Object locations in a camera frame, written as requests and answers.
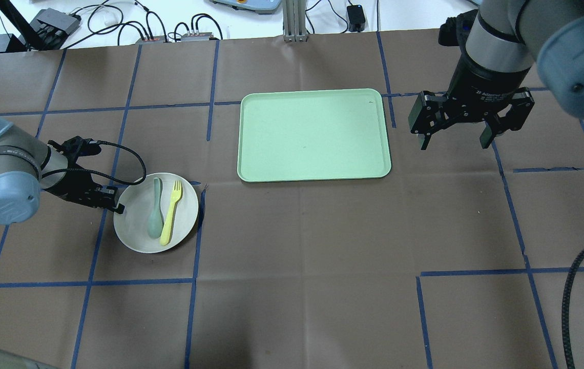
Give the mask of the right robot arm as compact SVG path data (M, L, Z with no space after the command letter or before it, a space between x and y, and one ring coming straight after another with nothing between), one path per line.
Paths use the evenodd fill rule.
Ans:
M523 128L535 105L522 86L531 68L566 113L584 120L584 1L482 1L448 18L438 44L461 55L446 93L421 91L408 116L421 150L455 124L484 122L483 149Z

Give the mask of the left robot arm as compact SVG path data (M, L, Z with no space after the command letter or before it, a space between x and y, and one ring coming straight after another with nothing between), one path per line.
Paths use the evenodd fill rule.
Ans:
M123 213L118 188L94 181L95 171L77 164L100 154L106 142L75 136L62 144L47 143L0 116L0 225L30 219L43 191L68 202Z

